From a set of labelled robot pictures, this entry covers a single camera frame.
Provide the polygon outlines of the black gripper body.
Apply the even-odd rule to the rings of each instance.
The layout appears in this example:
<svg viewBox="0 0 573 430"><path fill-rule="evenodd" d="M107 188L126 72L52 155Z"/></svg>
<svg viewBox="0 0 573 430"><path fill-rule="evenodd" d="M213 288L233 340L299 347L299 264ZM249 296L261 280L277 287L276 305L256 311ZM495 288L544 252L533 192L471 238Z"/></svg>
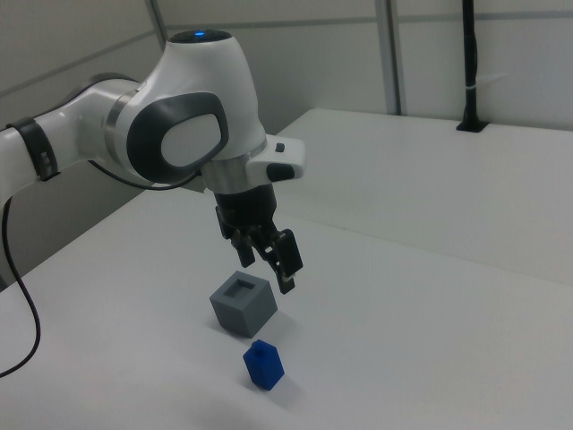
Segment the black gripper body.
<svg viewBox="0 0 573 430"><path fill-rule="evenodd" d="M236 230L261 228L274 234L277 228L273 216L277 200L272 185L259 185L241 193L215 193L216 214L224 238L231 238Z"/></svg>

